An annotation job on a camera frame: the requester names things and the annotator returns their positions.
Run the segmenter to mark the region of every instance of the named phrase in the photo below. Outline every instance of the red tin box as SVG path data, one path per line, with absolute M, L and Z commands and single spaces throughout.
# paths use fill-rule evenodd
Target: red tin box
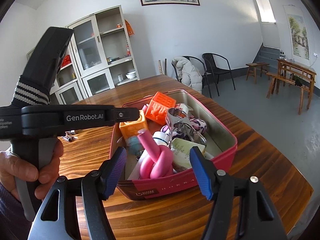
M 237 150 L 236 137 L 207 109 L 201 102 L 184 90 L 175 90 L 164 93 L 175 99 L 178 103 L 185 103 L 194 110 L 194 116 L 200 118 L 207 123 L 207 139 L 206 152 L 210 153 L 214 158 L 211 161 L 217 169 L 228 171 L 232 165 L 233 158 Z M 142 109 L 148 104 L 152 96 L 148 96 L 141 100 L 127 103 L 123 107 L 136 107 Z M 160 130 L 161 126 L 151 120 L 148 120 L 148 127 L 153 134 L 154 131 Z M 113 128 L 110 156 L 112 156 L 118 146 L 126 146 L 122 140 L 122 134 L 119 124 Z M 197 185 L 197 181 L 192 169 L 188 169 L 177 174 L 159 178 L 159 179 L 136 179 L 126 180 L 130 175 L 130 170 L 135 166 L 136 160 L 134 155 L 128 155 L 126 168 L 118 182 L 118 189 L 131 200 L 144 200 L 147 198 L 158 197 L 171 194 L 184 189 L 188 189 Z

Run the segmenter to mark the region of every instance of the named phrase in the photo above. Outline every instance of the pink knot toy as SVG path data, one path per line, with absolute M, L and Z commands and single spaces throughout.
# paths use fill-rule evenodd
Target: pink knot toy
M 173 153 L 165 145 L 157 145 L 147 129 L 139 131 L 138 139 L 148 156 L 140 167 L 140 179 L 157 179 L 173 174 Z

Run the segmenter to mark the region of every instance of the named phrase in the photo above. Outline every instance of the white bottle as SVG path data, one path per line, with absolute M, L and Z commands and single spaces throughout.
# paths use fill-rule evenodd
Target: white bottle
M 154 141 L 156 142 L 157 145 L 165 145 L 165 146 L 168 146 L 169 145 L 169 135 L 163 133 L 163 132 L 155 132 L 153 134 L 153 139 Z M 142 164 L 142 161 L 144 160 L 145 157 L 148 156 L 148 152 L 147 150 L 144 150 L 140 159 L 138 160 L 136 166 L 134 167 L 134 169 L 132 170 L 128 180 L 132 180 L 132 179 L 139 179 L 139 176 L 140 176 L 140 167 L 141 167 L 141 164 Z

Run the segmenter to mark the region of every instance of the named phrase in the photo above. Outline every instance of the white cabinet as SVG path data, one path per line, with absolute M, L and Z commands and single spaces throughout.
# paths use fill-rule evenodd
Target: white cabinet
M 52 84 L 51 104 L 73 104 L 139 79 L 121 6 L 93 13 L 67 28 L 74 30 L 69 61 Z M 128 79 L 126 74 L 133 71 L 136 77 Z
M 84 17 L 68 28 L 74 30 L 71 45 L 88 96 L 139 79 L 121 6 Z M 128 79 L 125 75 L 133 71 L 137 76 Z

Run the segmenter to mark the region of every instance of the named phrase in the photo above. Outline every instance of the chair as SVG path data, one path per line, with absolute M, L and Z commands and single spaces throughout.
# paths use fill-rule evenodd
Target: chair
M 212 98 L 212 96 L 211 96 L 211 90 L 210 90 L 210 85 L 209 85 L 209 82 L 208 82 L 207 70 L 206 70 L 205 65 L 204 65 L 204 63 L 202 62 L 202 60 L 200 60 L 200 59 L 198 59 L 198 58 L 196 58 L 196 57 L 192 57 L 192 56 L 183 56 L 183 57 L 185 57 L 187 60 L 190 60 L 190 58 L 194 58 L 194 59 L 196 59 L 196 60 L 198 60 L 198 61 L 201 62 L 201 64 L 203 65 L 203 69 L 204 69 L 204 75 L 202 75 L 202 88 L 204 88 L 204 80 L 206 80 L 206 81 L 207 81 L 207 84 L 208 84 L 209 95 L 210 95 L 210 98 Z M 177 80 L 178 80 L 180 83 L 182 83 L 182 82 L 181 82 L 181 79 L 179 79 L 179 77 L 178 77 L 178 73 L 177 73 L 177 69 L 176 69 L 175 65 L 174 65 L 173 63 L 171 63 L 171 65 L 173 66 L 174 72 L 176 73 L 176 78 L 177 78 Z
M 213 55 L 224 58 L 228 63 L 229 69 L 218 68 L 216 63 L 215 63 L 215 61 L 214 61 Z M 215 53 L 204 53 L 204 54 L 202 54 L 202 58 L 204 59 L 204 62 L 205 62 L 205 65 L 206 65 L 208 71 L 209 72 L 211 71 L 211 73 L 213 74 L 213 80 L 214 80 L 214 84 L 216 85 L 216 88 L 217 88 L 218 96 L 220 96 L 219 90 L 218 90 L 219 76 L 222 75 L 222 74 L 230 73 L 231 79 L 232 79 L 232 83 L 233 83 L 233 88 L 236 90 L 235 82 L 234 82 L 233 77 L 232 77 L 230 64 L 229 64 L 229 61 L 225 57 L 223 57 L 223 56 L 221 56 L 219 54 L 215 54 Z

